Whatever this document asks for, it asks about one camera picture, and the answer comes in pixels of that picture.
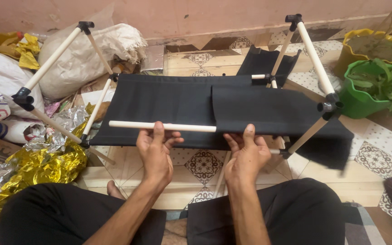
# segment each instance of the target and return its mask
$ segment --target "tiled floor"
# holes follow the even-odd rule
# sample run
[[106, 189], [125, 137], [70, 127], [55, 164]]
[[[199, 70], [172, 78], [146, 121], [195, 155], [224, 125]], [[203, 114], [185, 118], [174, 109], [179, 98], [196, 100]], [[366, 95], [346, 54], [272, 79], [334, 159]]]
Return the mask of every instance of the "tiled floor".
[[[273, 38], [282, 38], [282, 34]], [[342, 48], [339, 41], [314, 42], [327, 72], [335, 65]], [[229, 50], [196, 54], [169, 54], [171, 76], [221, 76], [236, 75], [248, 50], [246, 39], [234, 41]], [[291, 44], [287, 55], [296, 54], [303, 44]], [[278, 50], [280, 46], [263, 46], [264, 50]], [[301, 88], [314, 100], [321, 99], [323, 92], [311, 60], [304, 51], [294, 67], [287, 83]], [[392, 132], [368, 119], [353, 120], [342, 116], [340, 121], [355, 134], [347, 168], [330, 170], [297, 154], [280, 164], [270, 174], [260, 172], [257, 188], [265, 188], [290, 179], [311, 177], [326, 183], [342, 201], [354, 201], [365, 207], [381, 207], [392, 216], [392, 206], [384, 193], [383, 181], [392, 176]], [[114, 180], [125, 195], [138, 186], [143, 177], [143, 165], [135, 147], [102, 147], [102, 152], [116, 160], [116, 165], [88, 167], [82, 176], [90, 190], [106, 193], [105, 186]], [[155, 203], [154, 208], [184, 209], [189, 203], [205, 201], [213, 192], [224, 164], [226, 151], [173, 149], [173, 180]]]

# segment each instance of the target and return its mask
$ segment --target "gold foil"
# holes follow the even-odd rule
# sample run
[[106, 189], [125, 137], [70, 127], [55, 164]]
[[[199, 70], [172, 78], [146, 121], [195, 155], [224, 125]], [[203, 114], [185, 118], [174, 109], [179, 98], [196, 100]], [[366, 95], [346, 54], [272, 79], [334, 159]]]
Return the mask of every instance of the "gold foil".
[[[91, 114], [94, 106], [85, 110]], [[87, 121], [76, 127], [72, 133], [80, 137]], [[69, 183], [73, 181], [87, 162], [85, 149], [70, 139], [66, 139], [65, 150], [48, 153], [46, 149], [37, 151], [22, 148], [6, 160], [6, 163], [19, 165], [17, 173], [1, 187], [0, 213], [8, 198], [24, 188], [40, 183]]]

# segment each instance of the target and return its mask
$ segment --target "forearm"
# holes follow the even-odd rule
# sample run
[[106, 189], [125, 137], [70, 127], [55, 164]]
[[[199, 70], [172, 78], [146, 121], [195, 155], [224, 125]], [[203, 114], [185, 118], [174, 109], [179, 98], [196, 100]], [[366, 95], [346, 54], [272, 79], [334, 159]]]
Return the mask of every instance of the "forearm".
[[269, 245], [269, 235], [253, 184], [229, 184], [234, 230], [239, 245]]
[[129, 244], [164, 188], [142, 181], [128, 200], [84, 244]]

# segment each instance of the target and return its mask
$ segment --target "plaid blanket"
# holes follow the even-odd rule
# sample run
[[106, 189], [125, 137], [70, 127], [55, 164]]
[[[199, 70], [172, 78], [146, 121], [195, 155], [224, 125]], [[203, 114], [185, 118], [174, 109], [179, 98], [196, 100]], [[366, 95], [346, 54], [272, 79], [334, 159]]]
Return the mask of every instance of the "plaid blanket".
[[346, 218], [345, 245], [385, 245], [367, 210], [355, 202], [343, 203]]

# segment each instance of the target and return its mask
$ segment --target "fingernail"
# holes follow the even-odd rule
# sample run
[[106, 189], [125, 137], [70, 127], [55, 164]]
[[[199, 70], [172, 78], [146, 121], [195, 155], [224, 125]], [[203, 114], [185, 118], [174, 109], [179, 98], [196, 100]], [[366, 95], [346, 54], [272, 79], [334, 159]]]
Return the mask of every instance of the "fingernail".
[[249, 124], [249, 125], [246, 127], [246, 130], [247, 130], [247, 131], [253, 131], [254, 128], [255, 128], [255, 127], [253, 126], [253, 124]]

